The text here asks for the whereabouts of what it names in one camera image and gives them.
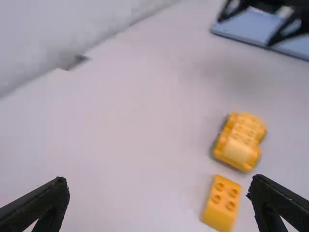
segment yellow lego vehicle piece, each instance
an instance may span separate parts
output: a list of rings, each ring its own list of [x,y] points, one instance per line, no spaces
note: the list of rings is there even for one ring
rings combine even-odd
[[[213,153],[221,161],[244,172],[260,157],[259,143],[266,134],[264,121],[249,113],[231,113],[218,136]]]
[[[216,175],[201,221],[220,232],[232,231],[240,194],[239,184]]]

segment lego stud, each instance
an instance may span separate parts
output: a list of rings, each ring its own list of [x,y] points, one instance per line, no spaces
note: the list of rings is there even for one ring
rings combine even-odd
[[[221,197],[219,195],[214,195],[212,201],[218,204],[221,201]]]
[[[230,210],[230,211],[233,211],[234,209],[235,209],[235,203],[234,202],[228,202],[227,204],[226,204],[226,208],[228,209],[228,210]]]
[[[234,188],[231,189],[230,192],[229,192],[229,195],[233,198],[235,198],[237,196],[237,194],[238,194],[238,191],[237,191],[237,189],[234,189]]]
[[[222,183],[218,183],[217,185],[216,185],[216,189],[218,190],[218,191],[222,191],[223,190],[223,188],[224,188],[224,184],[222,184]]]

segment blue base plate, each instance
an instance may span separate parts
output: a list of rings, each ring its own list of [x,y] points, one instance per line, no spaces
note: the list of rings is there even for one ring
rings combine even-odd
[[[283,18],[276,14],[257,12],[254,8],[235,16],[221,24],[216,23],[211,32],[233,40],[256,45],[265,49],[280,52],[295,58],[309,61],[309,36],[304,35],[278,43],[271,48],[265,46],[270,36],[283,22]],[[286,31],[299,27],[295,21]]]

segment gray wall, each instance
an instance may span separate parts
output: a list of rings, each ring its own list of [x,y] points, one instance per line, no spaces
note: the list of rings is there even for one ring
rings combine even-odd
[[[0,1],[0,95],[175,0]]]

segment white table surface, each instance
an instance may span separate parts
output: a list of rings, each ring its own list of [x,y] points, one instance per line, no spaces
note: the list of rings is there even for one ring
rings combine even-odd
[[[236,232],[256,232],[245,197],[264,174],[309,199],[309,65],[209,33],[220,2],[181,2],[0,100],[0,205],[56,176],[71,200],[61,231],[205,232],[214,174],[242,185]],[[264,118],[250,174],[210,158],[224,116]]]

